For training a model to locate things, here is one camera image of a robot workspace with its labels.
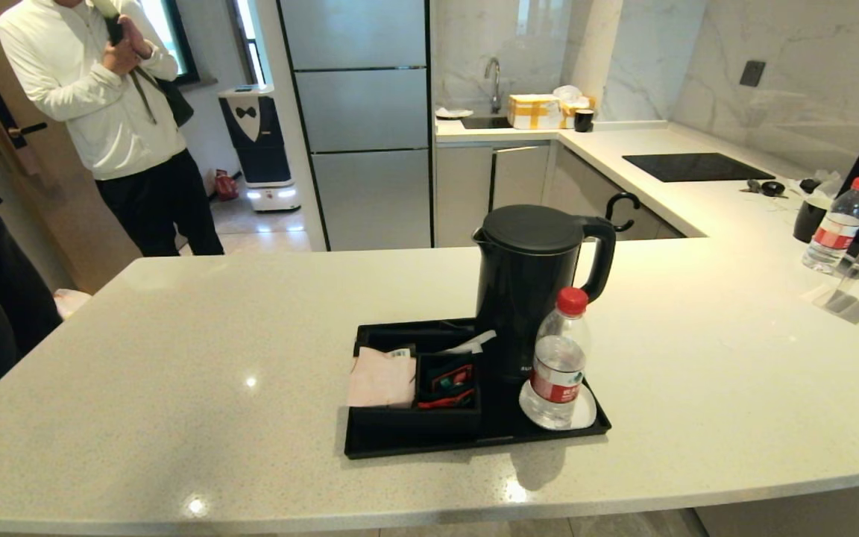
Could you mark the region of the black electric kettle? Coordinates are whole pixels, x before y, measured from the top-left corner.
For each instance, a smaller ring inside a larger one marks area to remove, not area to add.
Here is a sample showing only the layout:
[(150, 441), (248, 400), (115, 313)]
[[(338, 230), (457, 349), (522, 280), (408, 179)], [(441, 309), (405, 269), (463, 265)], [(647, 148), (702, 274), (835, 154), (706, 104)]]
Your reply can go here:
[(486, 351), (488, 375), (504, 382), (527, 380), (535, 339), (555, 309), (560, 289), (572, 286), (582, 244), (594, 240), (590, 275), (582, 286), (590, 301), (603, 293), (616, 251), (616, 229), (596, 216), (573, 216), (544, 205), (516, 204), (492, 210), (474, 231), (481, 252), (475, 327), (493, 330)]

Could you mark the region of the pink black tea packet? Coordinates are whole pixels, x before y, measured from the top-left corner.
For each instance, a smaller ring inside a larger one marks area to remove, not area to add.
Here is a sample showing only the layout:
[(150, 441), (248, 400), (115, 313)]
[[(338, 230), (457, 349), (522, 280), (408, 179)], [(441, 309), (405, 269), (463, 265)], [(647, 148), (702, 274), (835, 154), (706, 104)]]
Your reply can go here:
[(408, 408), (415, 402), (416, 367), (411, 347), (390, 351), (359, 347), (349, 374), (348, 407)]

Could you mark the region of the black shoulder bag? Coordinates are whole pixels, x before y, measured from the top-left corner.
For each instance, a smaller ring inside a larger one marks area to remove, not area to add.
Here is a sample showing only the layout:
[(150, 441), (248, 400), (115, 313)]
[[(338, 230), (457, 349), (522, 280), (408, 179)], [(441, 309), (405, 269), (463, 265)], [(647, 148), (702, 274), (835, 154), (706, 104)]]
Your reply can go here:
[[(106, 16), (104, 11), (102, 14), (109, 34), (110, 44), (119, 44), (124, 36), (123, 28), (119, 24), (120, 14), (113, 7), (110, 9), (110, 16)], [(174, 81), (164, 81), (164, 79), (156, 78), (156, 76), (150, 76), (140, 67), (136, 67), (130, 72), (130, 78), (132, 78), (134, 88), (139, 92), (141, 101), (154, 125), (157, 124), (157, 119), (151, 109), (149, 99), (144, 92), (144, 86), (153, 87), (164, 96), (170, 106), (174, 122), (176, 122), (178, 127), (186, 125), (194, 115), (193, 107), (181, 94), (180, 89), (177, 88), (177, 84)]]

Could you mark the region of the clear water bottle red cap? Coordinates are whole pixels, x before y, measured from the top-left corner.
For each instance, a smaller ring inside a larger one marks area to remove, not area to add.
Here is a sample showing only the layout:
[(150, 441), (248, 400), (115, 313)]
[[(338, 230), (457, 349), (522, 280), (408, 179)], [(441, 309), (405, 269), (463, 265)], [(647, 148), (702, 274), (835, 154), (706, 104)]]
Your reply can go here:
[(536, 332), (532, 370), (527, 381), (535, 393), (553, 403), (572, 401), (585, 382), (590, 347), (589, 327), (584, 319), (589, 298), (579, 288), (560, 289), (555, 309)]
[(811, 271), (833, 273), (859, 231), (859, 176), (839, 194), (812, 235), (802, 255), (802, 265)]

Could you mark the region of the large black cup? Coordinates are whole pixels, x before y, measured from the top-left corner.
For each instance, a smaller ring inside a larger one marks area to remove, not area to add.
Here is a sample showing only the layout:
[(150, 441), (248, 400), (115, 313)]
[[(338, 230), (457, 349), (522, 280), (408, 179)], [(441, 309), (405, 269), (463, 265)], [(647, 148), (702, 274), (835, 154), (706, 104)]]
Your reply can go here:
[(795, 219), (792, 236), (799, 242), (810, 242), (815, 232), (820, 227), (822, 220), (831, 209), (832, 198), (809, 197), (806, 198)]

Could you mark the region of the black compartment organizer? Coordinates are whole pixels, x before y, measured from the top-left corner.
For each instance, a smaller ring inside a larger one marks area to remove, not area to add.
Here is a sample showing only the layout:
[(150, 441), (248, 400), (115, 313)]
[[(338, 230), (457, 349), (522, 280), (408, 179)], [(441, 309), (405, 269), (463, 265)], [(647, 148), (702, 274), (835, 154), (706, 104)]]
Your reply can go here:
[[(357, 329), (354, 351), (361, 346), (379, 351), (403, 347), (415, 350), (417, 367), (415, 402), (408, 408), (386, 406), (351, 408), (349, 418), (358, 427), (373, 434), (406, 434), (415, 436), (475, 436), (482, 428), (486, 401), (481, 375), (481, 353), (452, 351), (457, 345), (477, 335), (474, 320), (457, 318), (415, 321), (381, 325), (361, 325)], [(434, 393), (430, 390), (430, 371), (447, 365), (473, 364), (473, 382), (458, 390)], [(475, 404), (470, 408), (423, 410), (419, 401), (436, 400), (475, 391)]]

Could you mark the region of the silver refrigerator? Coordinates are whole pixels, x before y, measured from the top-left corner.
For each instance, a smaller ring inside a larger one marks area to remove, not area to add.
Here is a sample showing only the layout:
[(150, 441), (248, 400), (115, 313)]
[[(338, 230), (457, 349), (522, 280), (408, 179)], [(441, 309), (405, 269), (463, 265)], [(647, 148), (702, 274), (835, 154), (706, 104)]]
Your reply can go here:
[(432, 245), (427, 0), (277, 0), (331, 251)]

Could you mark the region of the black serving tray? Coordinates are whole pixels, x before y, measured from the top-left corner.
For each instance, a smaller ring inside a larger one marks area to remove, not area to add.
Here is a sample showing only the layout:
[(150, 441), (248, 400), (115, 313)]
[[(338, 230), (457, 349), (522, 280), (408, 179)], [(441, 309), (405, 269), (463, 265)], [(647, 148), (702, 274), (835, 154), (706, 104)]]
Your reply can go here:
[(349, 418), (345, 428), (344, 455), (351, 461), (374, 459), (380, 456), (427, 454), (447, 450), (493, 448), (515, 443), (555, 441), (579, 436), (604, 436), (611, 429), (611, 421), (600, 405), (597, 420), (580, 430), (552, 431), (542, 429), (523, 415), (518, 403), (519, 386), (498, 380), (485, 380), (483, 422), (475, 436), (415, 436), (406, 434), (373, 434), (358, 427)]

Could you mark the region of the cardboard box yellow tape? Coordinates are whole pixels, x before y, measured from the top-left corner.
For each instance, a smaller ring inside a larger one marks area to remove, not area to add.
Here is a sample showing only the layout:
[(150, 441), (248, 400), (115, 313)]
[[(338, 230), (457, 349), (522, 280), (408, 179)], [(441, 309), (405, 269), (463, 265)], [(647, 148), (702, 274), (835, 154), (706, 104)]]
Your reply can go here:
[(551, 94), (510, 95), (508, 120), (518, 130), (562, 129), (566, 125), (561, 102)]

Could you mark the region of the white service robot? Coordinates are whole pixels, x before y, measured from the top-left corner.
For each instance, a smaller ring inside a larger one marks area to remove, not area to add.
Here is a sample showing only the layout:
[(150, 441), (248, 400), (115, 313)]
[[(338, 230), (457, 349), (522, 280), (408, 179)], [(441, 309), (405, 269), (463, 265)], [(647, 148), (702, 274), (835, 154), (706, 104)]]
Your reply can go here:
[(299, 210), (301, 197), (291, 177), (273, 86), (225, 89), (218, 93), (218, 102), (252, 210)]

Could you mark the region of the dark framed glass door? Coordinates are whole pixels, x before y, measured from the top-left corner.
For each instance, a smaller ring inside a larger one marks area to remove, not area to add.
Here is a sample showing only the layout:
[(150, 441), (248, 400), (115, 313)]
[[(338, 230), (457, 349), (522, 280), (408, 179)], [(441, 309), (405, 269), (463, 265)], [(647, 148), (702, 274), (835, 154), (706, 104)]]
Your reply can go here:
[(252, 9), (251, 0), (230, 0), (235, 10), (236, 27), (239, 31), (239, 41), (243, 50), (243, 62), (248, 68), (250, 82), (255, 85), (265, 85), (267, 75), (262, 60), (262, 49), (258, 40), (258, 24)]

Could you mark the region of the crumpled white floor bag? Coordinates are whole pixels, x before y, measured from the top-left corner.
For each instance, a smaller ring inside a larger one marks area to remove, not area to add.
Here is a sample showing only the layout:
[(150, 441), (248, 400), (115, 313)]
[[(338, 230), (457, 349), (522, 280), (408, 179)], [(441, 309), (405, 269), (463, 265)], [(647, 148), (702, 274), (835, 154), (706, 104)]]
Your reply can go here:
[(52, 292), (52, 299), (54, 299), (58, 314), (63, 320), (78, 312), (91, 298), (92, 295), (81, 290), (55, 289)]

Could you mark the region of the brown wooden door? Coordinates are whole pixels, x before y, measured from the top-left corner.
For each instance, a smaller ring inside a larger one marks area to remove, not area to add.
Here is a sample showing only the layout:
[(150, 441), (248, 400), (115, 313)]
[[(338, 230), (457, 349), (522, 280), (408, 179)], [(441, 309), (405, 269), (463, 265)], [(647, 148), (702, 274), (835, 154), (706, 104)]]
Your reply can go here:
[[(0, 14), (15, 3), (0, 0)], [(0, 92), (20, 127), (48, 123), (27, 137), (41, 165), (38, 175), (22, 175), (0, 149), (0, 215), (49, 288), (93, 295), (139, 251), (99, 197), (66, 126), (28, 101), (1, 44)]]

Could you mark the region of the crumpled clear wrapper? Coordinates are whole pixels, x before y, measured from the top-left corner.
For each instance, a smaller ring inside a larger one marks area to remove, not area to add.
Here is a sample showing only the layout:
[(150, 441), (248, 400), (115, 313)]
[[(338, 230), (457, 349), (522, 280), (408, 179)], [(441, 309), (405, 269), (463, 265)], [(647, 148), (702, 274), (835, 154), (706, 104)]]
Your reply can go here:
[(819, 169), (814, 176), (801, 180), (799, 186), (808, 200), (824, 198), (830, 201), (839, 192), (842, 181), (839, 172)]

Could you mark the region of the clear acrylic sign holder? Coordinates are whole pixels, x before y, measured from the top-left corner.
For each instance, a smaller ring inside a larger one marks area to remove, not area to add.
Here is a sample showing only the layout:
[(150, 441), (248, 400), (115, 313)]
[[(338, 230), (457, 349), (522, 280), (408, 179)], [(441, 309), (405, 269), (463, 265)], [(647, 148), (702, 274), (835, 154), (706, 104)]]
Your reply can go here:
[(852, 294), (852, 287), (859, 281), (859, 254), (846, 269), (834, 289), (820, 293), (812, 300), (814, 306), (826, 310), (853, 325), (859, 324), (859, 299)]

